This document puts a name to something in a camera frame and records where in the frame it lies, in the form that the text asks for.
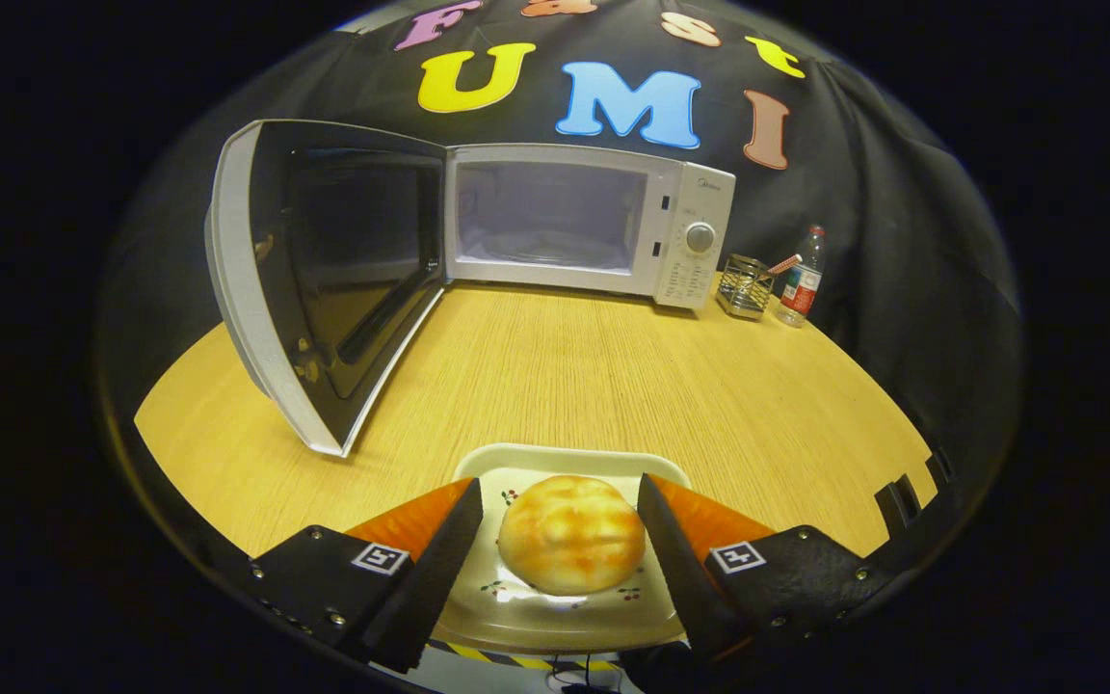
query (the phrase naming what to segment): wooden table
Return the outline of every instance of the wooden table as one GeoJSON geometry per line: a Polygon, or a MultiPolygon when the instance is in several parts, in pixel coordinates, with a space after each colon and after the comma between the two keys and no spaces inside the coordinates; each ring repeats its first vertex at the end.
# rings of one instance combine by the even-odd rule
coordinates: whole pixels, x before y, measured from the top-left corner
{"type": "Polygon", "coordinates": [[[668,457],[692,487],[775,530],[810,523],[864,556],[888,537],[872,494],[935,486],[920,435],[814,325],[734,319],[712,300],[453,285],[347,460],[305,449],[224,325],[160,379],[135,424],[172,483],[251,556],[310,523],[347,529],[448,483],[497,442],[668,457]]]}

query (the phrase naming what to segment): foam letter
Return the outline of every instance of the foam letter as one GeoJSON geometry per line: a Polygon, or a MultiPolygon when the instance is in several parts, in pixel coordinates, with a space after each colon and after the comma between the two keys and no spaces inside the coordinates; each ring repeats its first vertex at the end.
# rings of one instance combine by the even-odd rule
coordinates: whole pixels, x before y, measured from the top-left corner
{"type": "Polygon", "coordinates": [[[665,28],[666,32],[670,36],[678,36],[679,39],[690,40],[692,43],[708,46],[708,48],[718,48],[722,46],[722,39],[714,36],[717,33],[717,30],[709,26],[709,22],[687,17],[687,14],[663,12],[662,28],[665,28]]]}
{"type": "Polygon", "coordinates": [[[790,67],[790,62],[798,62],[799,58],[787,53],[779,44],[771,42],[771,40],[753,39],[751,36],[745,36],[744,39],[756,44],[756,52],[761,54],[763,61],[777,68],[777,70],[783,70],[788,76],[803,79],[803,70],[790,67]]]}
{"type": "Polygon", "coordinates": [[[462,74],[462,64],[474,57],[474,52],[457,51],[428,58],[422,64],[426,74],[422,76],[422,84],[418,84],[418,105],[435,113],[454,113],[494,104],[512,93],[521,76],[521,61],[534,48],[533,43],[501,43],[488,49],[485,53],[494,56],[491,80],[475,91],[456,88],[456,76],[462,74]]]}
{"type": "Polygon", "coordinates": [[[529,0],[528,8],[521,11],[527,18],[546,18],[551,14],[583,14],[598,9],[589,0],[529,0]]]}
{"type": "Polygon", "coordinates": [[[440,10],[418,14],[417,18],[413,19],[413,28],[410,30],[410,36],[406,36],[405,40],[397,43],[397,47],[393,51],[401,51],[401,49],[410,48],[411,46],[440,39],[441,28],[450,28],[454,23],[462,21],[465,12],[476,10],[481,6],[482,0],[468,0],[467,3],[450,4],[448,8],[441,8],[440,10]]]}
{"type": "Polygon", "coordinates": [[[790,109],[783,101],[745,89],[744,97],[753,102],[753,141],[744,145],[744,155],[771,170],[784,170],[783,124],[790,109]]]}
{"type": "Polygon", "coordinates": [[[639,129],[645,140],[685,150],[700,144],[700,138],[692,132],[692,93],[700,87],[696,78],[656,71],[632,91],[605,62],[568,62],[564,71],[573,76],[567,117],[555,123],[555,130],[564,135],[598,135],[603,124],[595,110],[602,105],[616,135],[628,135],[645,113],[650,113],[648,124],[639,129]]]}

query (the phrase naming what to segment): bun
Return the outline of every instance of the bun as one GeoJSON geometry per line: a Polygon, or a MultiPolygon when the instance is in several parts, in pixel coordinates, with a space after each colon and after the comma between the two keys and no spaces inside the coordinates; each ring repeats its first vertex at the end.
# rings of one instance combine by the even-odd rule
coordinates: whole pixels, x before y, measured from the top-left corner
{"type": "Polygon", "coordinates": [[[645,526],[616,487],[556,475],[507,506],[500,554],[507,570],[543,593],[595,593],[635,573],[645,556],[645,526]]]}

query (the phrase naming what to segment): red label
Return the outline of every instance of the red label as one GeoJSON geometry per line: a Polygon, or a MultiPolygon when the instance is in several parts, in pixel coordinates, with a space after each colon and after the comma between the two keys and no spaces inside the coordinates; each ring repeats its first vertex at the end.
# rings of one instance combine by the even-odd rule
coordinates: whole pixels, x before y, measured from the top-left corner
{"type": "Polygon", "coordinates": [[[790,281],[783,293],[783,304],[807,315],[807,309],[811,309],[811,300],[816,296],[816,290],[820,286],[820,273],[811,271],[803,265],[796,265],[790,271],[790,281]]]}
{"type": "Polygon", "coordinates": [[[807,289],[807,286],[800,286],[800,289],[794,290],[794,295],[783,294],[783,304],[785,308],[794,309],[800,313],[807,313],[811,309],[811,300],[816,296],[816,290],[807,289]]]}

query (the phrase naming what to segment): water bottle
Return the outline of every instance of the water bottle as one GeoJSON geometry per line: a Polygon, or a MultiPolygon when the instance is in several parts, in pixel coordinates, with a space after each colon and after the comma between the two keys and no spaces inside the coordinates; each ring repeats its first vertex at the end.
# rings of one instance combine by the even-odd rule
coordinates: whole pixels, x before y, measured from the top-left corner
{"type": "Polygon", "coordinates": [[[798,265],[790,268],[789,280],[783,291],[783,302],[778,304],[778,320],[793,328],[800,328],[811,310],[811,300],[820,288],[820,276],[825,271],[825,229],[811,224],[807,238],[796,251],[803,255],[798,265]]]}

